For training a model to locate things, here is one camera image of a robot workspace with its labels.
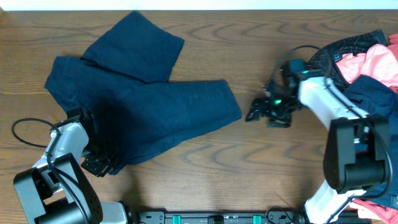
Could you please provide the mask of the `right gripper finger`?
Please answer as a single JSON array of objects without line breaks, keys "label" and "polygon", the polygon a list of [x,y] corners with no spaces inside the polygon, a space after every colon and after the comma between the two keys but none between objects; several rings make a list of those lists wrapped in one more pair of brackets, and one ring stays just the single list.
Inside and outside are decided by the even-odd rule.
[{"label": "right gripper finger", "polygon": [[267,98],[253,99],[250,109],[245,117],[245,122],[259,121],[260,117],[265,117],[268,112]]},{"label": "right gripper finger", "polygon": [[267,122],[268,128],[289,128],[292,123],[291,116],[283,116],[281,118],[269,117]]}]

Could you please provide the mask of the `navy blue shorts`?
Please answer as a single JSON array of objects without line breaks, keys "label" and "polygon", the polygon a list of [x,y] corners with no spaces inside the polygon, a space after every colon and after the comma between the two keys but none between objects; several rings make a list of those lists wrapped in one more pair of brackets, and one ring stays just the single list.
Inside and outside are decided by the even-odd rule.
[{"label": "navy blue shorts", "polygon": [[118,148],[119,172],[241,119],[225,80],[169,80],[183,45],[135,11],[81,57],[56,57],[45,88],[63,110],[89,111]]}]

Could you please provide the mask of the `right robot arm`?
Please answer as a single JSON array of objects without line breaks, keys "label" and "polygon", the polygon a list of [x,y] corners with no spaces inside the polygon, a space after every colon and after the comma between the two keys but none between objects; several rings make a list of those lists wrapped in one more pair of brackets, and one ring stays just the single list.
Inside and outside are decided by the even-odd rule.
[{"label": "right robot arm", "polygon": [[[252,101],[246,121],[268,119],[271,128],[288,128],[292,113],[308,108],[328,130],[323,173],[325,180],[291,223],[340,222],[339,215],[355,199],[379,198],[392,185],[393,165],[386,118],[372,116],[350,102],[323,70],[310,70],[302,59],[277,66],[282,84],[270,80],[266,95]],[[379,185],[385,188],[371,195]]]}]

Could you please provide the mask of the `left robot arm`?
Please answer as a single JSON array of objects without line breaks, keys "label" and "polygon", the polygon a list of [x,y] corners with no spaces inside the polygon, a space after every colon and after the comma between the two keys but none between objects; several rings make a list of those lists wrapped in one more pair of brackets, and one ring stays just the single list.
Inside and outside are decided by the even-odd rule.
[{"label": "left robot arm", "polygon": [[51,140],[32,168],[13,180],[29,223],[133,223],[122,202],[102,202],[85,171],[104,177],[115,169],[118,148],[97,137],[92,115],[77,107],[50,125]]}]

